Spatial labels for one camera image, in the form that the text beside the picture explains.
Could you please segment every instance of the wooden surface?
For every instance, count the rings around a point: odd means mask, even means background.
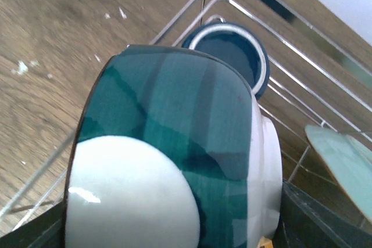
[[[270,239],[262,237],[260,242],[258,243],[257,248],[274,248],[274,247]]]
[[[81,109],[97,74],[104,63],[127,44],[147,44],[188,0],[0,0],[0,206],[24,185],[54,151],[55,146],[77,124]],[[311,59],[332,73],[370,106],[372,92],[358,83],[340,65],[322,54],[302,33],[294,30],[258,0],[237,0]],[[316,0],[284,0],[336,40],[361,63],[372,69],[372,47],[331,14]],[[119,8],[126,14],[122,18]],[[296,77],[321,95],[363,130],[372,127],[371,114],[337,88],[313,67],[289,52],[253,21],[235,12],[227,4],[214,9],[229,20],[244,24],[261,39],[268,53]],[[175,38],[189,21],[180,23]],[[18,74],[19,61],[28,71]],[[272,77],[300,96],[318,114],[341,131],[350,126],[306,93],[275,66]],[[303,127],[313,124],[295,107],[268,89],[260,104],[282,119],[301,138]],[[307,146],[298,136],[274,121],[281,147],[298,160]],[[68,151],[22,200],[34,203],[66,167]],[[317,156],[311,152],[305,160],[310,171],[328,176]],[[283,157],[284,177],[295,163]],[[294,183],[356,224],[360,214],[335,185],[300,168]],[[22,214],[12,214],[0,224],[0,235],[8,231]]]

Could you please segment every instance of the white bowl rim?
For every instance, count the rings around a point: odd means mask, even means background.
[[[234,32],[245,39],[247,39],[257,50],[260,61],[261,61],[261,72],[260,77],[258,81],[256,82],[255,86],[252,88],[253,94],[257,94],[259,90],[261,89],[265,78],[266,78],[266,56],[263,52],[263,49],[261,47],[261,44],[259,41],[248,31],[246,31],[244,28],[236,26],[234,24],[230,23],[217,23],[212,24],[210,26],[206,26],[202,31],[197,33],[197,35],[191,40],[189,49],[194,49],[198,45],[198,43],[203,39],[205,36],[209,35],[210,33],[217,32],[217,31],[230,31]]]

